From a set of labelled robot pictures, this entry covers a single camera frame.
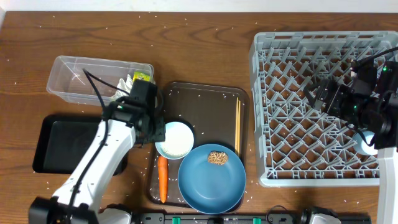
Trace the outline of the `green snack packet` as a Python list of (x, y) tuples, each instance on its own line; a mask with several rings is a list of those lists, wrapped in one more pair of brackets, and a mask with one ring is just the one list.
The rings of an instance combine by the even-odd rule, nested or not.
[(132, 82), (135, 82), (136, 80), (144, 80), (146, 82), (149, 82), (149, 81), (151, 81), (151, 77), (150, 77), (150, 75), (147, 75), (142, 72), (134, 72)]

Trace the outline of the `white wrapper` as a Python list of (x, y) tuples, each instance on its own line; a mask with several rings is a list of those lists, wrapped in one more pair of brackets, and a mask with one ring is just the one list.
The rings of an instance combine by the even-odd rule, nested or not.
[(119, 79), (119, 83), (117, 85), (118, 90), (116, 90), (115, 94), (111, 97), (112, 100), (117, 100), (122, 96), (128, 96), (132, 89), (133, 80), (130, 75), (127, 75), (127, 78), (124, 80), (122, 78)]

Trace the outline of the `orange carrot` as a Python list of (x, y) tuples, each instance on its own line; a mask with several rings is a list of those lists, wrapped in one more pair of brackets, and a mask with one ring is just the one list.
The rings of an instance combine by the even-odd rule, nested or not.
[(159, 177), (159, 195), (160, 201), (165, 203), (167, 200), (167, 187), (168, 187), (168, 161), (164, 156), (158, 158), (158, 177)]

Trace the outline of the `blue plate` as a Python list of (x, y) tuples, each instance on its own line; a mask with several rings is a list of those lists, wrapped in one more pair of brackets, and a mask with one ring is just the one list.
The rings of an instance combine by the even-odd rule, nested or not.
[[(226, 153), (223, 165), (208, 161), (212, 152)], [(184, 201), (205, 214), (230, 212), (246, 190), (246, 171), (235, 152), (219, 144), (204, 144), (192, 149), (178, 170), (178, 188)]]

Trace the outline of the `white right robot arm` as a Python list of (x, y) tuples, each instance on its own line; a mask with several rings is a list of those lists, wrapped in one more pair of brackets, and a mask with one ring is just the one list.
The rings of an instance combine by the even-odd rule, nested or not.
[(326, 78), (304, 88), (309, 105), (346, 121), (377, 150), (379, 164), (378, 223), (397, 223), (397, 62), (386, 61), (378, 72), (374, 57), (355, 61), (350, 86)]

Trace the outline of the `light blue rice bowl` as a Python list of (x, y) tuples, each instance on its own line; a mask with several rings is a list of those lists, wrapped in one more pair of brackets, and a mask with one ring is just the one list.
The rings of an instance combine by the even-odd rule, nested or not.
[(193, 131), (185, 123), (173, 121), (165, 125), (165, 141), (155, 143), (158, 153), (166, 159), (185, 157), (193, 148)]

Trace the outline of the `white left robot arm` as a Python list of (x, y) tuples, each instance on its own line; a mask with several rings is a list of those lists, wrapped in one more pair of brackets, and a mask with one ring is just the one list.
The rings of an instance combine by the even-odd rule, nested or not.
[(136, 80), (130, 94), (103, 109), (91, 145), (65, 183), (50, 199), (37, 197), (30, 206), (29, 223), (134, 223), (122, 205), (100, 211), (104, 192), (119, 163), (135, 144), (162, 142), (163, 118), (155, 115), (158, 87)]

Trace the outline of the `brown food scrap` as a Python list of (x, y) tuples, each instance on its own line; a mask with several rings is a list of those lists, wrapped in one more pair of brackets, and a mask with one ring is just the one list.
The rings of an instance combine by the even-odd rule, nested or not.
[(225, 152), (211, 151), (207, 157), (210, 164), (223, 166), (228, 161), (228, 155)]

